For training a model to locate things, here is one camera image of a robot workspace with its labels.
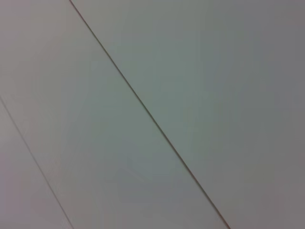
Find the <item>gray surface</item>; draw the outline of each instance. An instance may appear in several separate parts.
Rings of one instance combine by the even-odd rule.
[[[0,228],[71,229],[1,102]]]
[[[224,229],[68,1],[0,3],[0,94],[75,229]]]
[[[305,1],[72,1],[233,229],[303,226]]]

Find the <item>white surface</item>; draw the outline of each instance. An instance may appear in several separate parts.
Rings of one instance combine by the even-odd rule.
[[[1,102],[0,228],[71,229]]]
[[[0,3],[0,94],[75,229],[224,229],[68,1]]]
[[[303,226],[305,1],[72,1],[233,229]]]

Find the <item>panel seam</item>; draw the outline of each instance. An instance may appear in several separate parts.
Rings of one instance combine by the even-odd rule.
[[[70,219],[69,219],[67,213],[65,212],[65,210],[63,209],[63,207],[62,207],[62,205],[61,205],[59,199],[58,199],[57,196],[55,195],[55,192],[54,192],[54,190],[52,189],[50,183],[48,182],[47,177],[45,176],[44,172],[42,171],[42,168],[41,168],[40,165],[38,164],[38,162],[37,162],[36,158],[34,157],[33,153],[31,152],[29,145],[28,145],[27,142],[25,141],[25,138],[23,137],[23,135],[22,135],[20,129],[18,128],[16,122],[14,121],[12,115],[10,114],[10,112],[9,112],[9,110],[8,110],[8,108],[7,108],[7,106],[6,106],[6,104],[4,103],[4,100],[2,99],[1,95],[0,95],[0,102],[1,102],[1,104],[3,105],[3,107],[4,107],[5,111],[7,112],[8,116],[10,117],[10,120],[12,121],[14,127],[17,129],[18,134],[20,135],[20,137],[21,137],[22,141],[24,142],[24,144],[25,144],[27,150],[29,151],[31,157],[33,158],[34,163],[36,164],[36,166],[38,167],[39,171],[41,172],[41,174],[42,174],[42,176],[43,176],[43,179],[45,180],[45,182],[47,183],[47,186],[48,186],[49,189],[51,190],[52,195],[55,197],[55,200],[56,200],[57,203],[59,204],[59,206],[60,206],[60,208],[61,208],[61,210],[62,210],[62,212],[63,212],[65,218],[66,218],[67,221],[68,221],[68,224],[71,226],[71,229],[74,229],[74,226],[72,225],[72,223],[71,223],[71,221],[70,221]]]
[[[224,225],[227,227],[227,229],[231,229],[229,224],[226,222],[226,220],[224,219],[224,217],[222,216],[222,214],[220,213],[220,211],[218,210],[218,208],[216,207],[216,205],[212,202],[211,198],[207,195],[207,193],[205,192],[204,188],[201,186],[201,184],[199,183],[199,181],[197,180],[197,178],[195,177],[195,175],[192,173],[192,171],[189,169],[189,167],[187,166],[187,164],[185,163],[185,161],[182,159],[182,157],[180,156],[180,154],[178,153],[178,151],[176,150],[176,148],[173,146],[173,144],[171,143],[171,141],[169,140],[169,138],[166,136],[166,134],[164,133],[164,131],[161,129],[161,127],[159,126],[159,124],[156,122],[155,118],[152,116],[152,114],[150,113],[150,111],[147,109],[147,107],[145,106],[145,104],[143,103],[143,101],[139,98],[138,94],[135,92],[135,90],[132,88],[132,86],[130,85],[130,83],[127,81],[127,79],[125,78],[125,76],[123,75],[123,73],[121,72],[121,70],[119,69],[119,67],[117,66],[117,64],[114,62],[113,58],[110,56],[110,54],[107,52],[107,50],[104,48],[104,46],[102,45],[102,43],[100,42],[100,40],[97,38],[97,36],[95,35],[95,33],[93,32],[93,30],[90,28],[90,26],[88,25],[88,23],[86,22],[86,20],[83,18],[83,16],[81,15],[81,13],[79,12],[79,10],[76,8],[76,6],[74,5],[74,3],[72,2],[72,0],[69,0],[69,2],[71,3],[71,5],[73,6],[73,8],[75,9],[75,11],[77,12],[77,14],[79,15],[79,17],[81,18],[81,20],[84,22],[84,24],[87,26],[88,30],[91,32],[91,34],[93,35],[93,37],[96,39],[96,41],[99,43],[99,45],[101,46],[101,48],[104,50],[104,52],[107,54],[108,58],[110,59],[110,61],[112,62],[112,64],[114,65],[114,67],[116,68],[116,70],[119,72],[119,74],[121,75],[121,77],[124,79],[124,81],[127,83],[127,85],[129,86],[129,88],[131,89],[131,91],[133,92],[133,94],[135,95],[135,97],[137,98],[137,100],[140,102],[140,104],[142,105],[142,107],[145,109],[146,113],[149,115],[149,117],[152,119],[152,121],[154,122],[154,124],[156,125],[156,127],[159,129],[159,131],[161,132],[162,136],[165,138],[165,140],[167,141],[167,143],[170,145],[170,147],[172,148],[172,150],[175,152],[175,154],[177,155],[177,157],[179,158],[179,160],[181,161],[181,163],[183,164],[184,168],[188,171],[188,173],[191,175],[191,177],[193,178],[194,182],[197,184],[198,188],[202,191],[203,195],[207,198],[207,200],[209,201],[209,203],[211,204],[211,206],[213,207],[213,209],[216,211],[217,215],[219,216],[219,218],[221,219],[221,221],[224,223]]]

